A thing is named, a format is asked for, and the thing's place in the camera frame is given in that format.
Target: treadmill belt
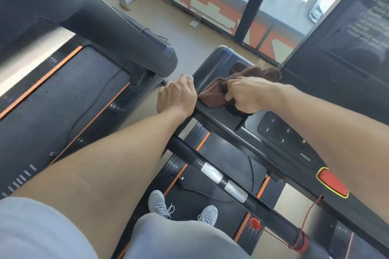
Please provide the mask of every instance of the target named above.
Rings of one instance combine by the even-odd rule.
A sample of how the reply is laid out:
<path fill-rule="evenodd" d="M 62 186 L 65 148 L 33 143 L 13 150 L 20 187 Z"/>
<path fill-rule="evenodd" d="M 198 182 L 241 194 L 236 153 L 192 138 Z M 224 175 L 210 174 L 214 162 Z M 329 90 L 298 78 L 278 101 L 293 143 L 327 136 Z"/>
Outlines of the treadmill belt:
<path fill-rule="evenodd" d="M 2 118 L 0 198 L 22 184 L 21 175 L 46 168 L 128 82 L 125 71 L 86 46 Z"/>
<path fill-rule="evenodd" d="M 250 160 L 246 154 L 212 133 L 199 149 L 199 153 L 241 186 L 257 195 L 267 175 L 266 168 L 258 162 Z M 172 220 L 176 221 L 197 220 L 197 216 L 206 206 L 216 206 L 218 218 L 215 227 L 232 239 L 235 237 L 247 214 L 240 205 L 233 202 L 230 197 L 191 167 L 187 167 L 184 170 L 175 185 L 168 192 L 166 204 L 170 205 L 171 203 L 175 206 L 175 211 L 171 217 Z"/>

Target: person's left hand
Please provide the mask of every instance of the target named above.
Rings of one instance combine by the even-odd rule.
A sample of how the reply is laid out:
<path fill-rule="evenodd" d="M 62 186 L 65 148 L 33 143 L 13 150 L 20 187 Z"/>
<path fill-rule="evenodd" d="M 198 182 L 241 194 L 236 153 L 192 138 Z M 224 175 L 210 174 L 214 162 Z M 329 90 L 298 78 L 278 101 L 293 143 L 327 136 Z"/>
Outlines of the person's left hand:
<path fill-rule="evenodd" d="M 193 77 L 181 75 L 180 79 L 169 81 L 165 87 L 161 87 L 158 94 L 158 114 L 173 110 L 178 112 L 183 119 L 189 117 L 196 105 L 197 93 L 193 84 Z"/>

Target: forearm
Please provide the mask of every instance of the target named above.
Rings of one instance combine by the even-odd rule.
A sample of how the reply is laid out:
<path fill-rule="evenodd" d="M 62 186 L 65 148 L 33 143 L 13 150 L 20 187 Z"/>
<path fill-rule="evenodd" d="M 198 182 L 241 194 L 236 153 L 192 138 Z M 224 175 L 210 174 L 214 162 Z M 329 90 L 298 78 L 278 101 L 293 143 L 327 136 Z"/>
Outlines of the forearm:
<path fill-rule="evenodd" d="M 57 209 L 85 234 L 100 258 L 110 258 L 182 121 L 174 109 L 143 119 L 55 163 L 14 195 Z"/>
<path fill-rule="evenodd" d="M 389 127 L 364 115 L 281 86 L 271 109 L 316 150 L 363 203 L 389 222 Z"/>

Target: white pants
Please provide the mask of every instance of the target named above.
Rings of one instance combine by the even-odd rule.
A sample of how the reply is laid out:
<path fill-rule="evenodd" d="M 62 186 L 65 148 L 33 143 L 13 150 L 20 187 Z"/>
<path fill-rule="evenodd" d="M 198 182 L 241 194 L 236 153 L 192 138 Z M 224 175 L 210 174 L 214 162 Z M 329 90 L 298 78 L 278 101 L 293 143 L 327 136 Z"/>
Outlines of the white pants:
<path fill-rule="evenodd" d="M 123 259 L 251 258 L 221 230 L 199 221 L 172 221 L 155 213 L 134 227 Z"/>

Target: person's left arm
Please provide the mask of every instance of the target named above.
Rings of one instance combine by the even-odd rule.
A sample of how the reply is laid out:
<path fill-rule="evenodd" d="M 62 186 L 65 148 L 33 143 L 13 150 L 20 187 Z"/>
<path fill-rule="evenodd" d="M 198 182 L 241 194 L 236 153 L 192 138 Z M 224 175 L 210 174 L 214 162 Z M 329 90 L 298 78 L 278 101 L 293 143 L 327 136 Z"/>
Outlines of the person's left arm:
<path fill-rule="evenodd" d="M 196 100 L 193 77 L 181 75 L 161 88 L 157 115 L 53 164 L 12 196 L 55 208 L 84 233 L 99 258 L 110 258 L 170 137 Z"/>

